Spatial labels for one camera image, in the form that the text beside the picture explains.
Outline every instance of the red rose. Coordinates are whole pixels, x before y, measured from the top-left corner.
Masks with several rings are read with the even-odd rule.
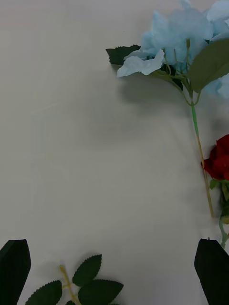
[[[216,141],[209,159],[204,160],[205,170],[217,180],[229,180],[229,134]]]

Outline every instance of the flower stem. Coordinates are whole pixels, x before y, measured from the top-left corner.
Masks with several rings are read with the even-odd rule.
[[[66,285],[64,286],[64,288],[65,287],[68,288],[73,303],[76,304],[76,305],[80,305],[80,303],[78,302],[78,300],[76,299],[76,297],[75,297],[75,295],[74,295],[74,293],[72,291],[71,283],[70,283],[69,278],[68,278],[68,274],[67,274],[67,272],[66,272],[66,270],[65,270],[63,265],[60,265],[60,270],[63,273],[64,279],[66,281]]]
[[[195,132],[196,132],[196,136],[197,136],[199,153],[200,153],[200,157],[201,157],[201,161],[202,161],[202,167],[203,167],[203,173],[204,173],[205,186],[206,186],[207,195],[208,195],[208,203],[209,203],[210,213],[211,213],[211,217],[214,217],[212,202],[211,202],[210,189],[209,189],[209,184],[208,184],[208,176],[207,176],[207,173],[205,171],[204,156],[203,156],[202,146],[201,146],[200,139],[199,139],[199,130],[198,130],[197,114],[196,114],[195,104],[192,102],[191,106],[192,106],[193,123],[194,123]]]

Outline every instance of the yellow stem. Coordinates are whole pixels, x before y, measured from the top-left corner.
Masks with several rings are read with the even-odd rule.
[[[78,300],[76,299],[76,297],[75,297],[75,295],[74,295],[74,293],[72,291],[71,283],[70,283],[69,278],[68,278],[68,274],[67,274],[67,272],[66,272],[66,270],[65,270],[63,265],[60,265],[60,270],[63,273],[64,279],[66,281],[66,285],[64,287],[68,288],[73,303],[75,303],[76,305],[80,305],[80,303],[78,302]]]
[[[200,143],[200,139],[199,139],[198,135],[197,135],[197,142],[198,142],[199,153],[200,153],[202,166],[203,166],[204,180],[205,180],[205,186],[206,186],[207,195],[208,195],[208,203],[209,203],[210,213],[211,213],[211,217],[214,217],[214,212],[213,212],[212,202],[211,202],[210,189],[209,189],[209,184],[208,184],[208,176],[207,176],[207,173],[205,171],[204,156],[203,156],[203,151],[202,151],[202,147],[201,147],[201,143]]]

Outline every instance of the white surface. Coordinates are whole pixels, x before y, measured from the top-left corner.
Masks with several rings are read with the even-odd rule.
[[[153,9],[176,6],[0,2],[0,246],[26,238],[32,260],[19,305],[61,278],[60,262],[72,275],[96,253],[103,254],[100,276],[124,283],[122,305],[207,303],[194,256],[200,238],[220,234],[190,109],[160,80],[117,80],[105,52],[140,43]],[[228,117],[228,101],[202,97],[206,157],[229,132]]]

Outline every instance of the serrated leaf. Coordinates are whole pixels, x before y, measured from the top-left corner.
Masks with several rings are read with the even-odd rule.
[[[94,280],[80,289],[78,297],[82,305],[107,305],[122,289],[123,285],[119,282]]]
[[[73,283],[76,286],[82,287],[94,280],[101,267],[102,254],[94,255],[86,259],[76,270],[73,276]]]
[[[229,39],[209,44],[194,59],[187,72],[195,92],[229,73]]]
[[[219,185],[219,181],[218,180],[215,180],[215,179],[212,179],[211,182],[210,182],[210,189],[213,190],[216,186]]]
[[[31,268],[27,241],[9,240],[0,250],[0,303],[16,305]]]
[[[117,47],[115,49],[106,49],[106,51],[112,65],[123,65],[124,57],[133,51],[139,50],[140,48],[140,46],[134,44],[131,47]]]
[[[25,305],[56,305],[61,296],[61,281],[54,281],[35,291]]]

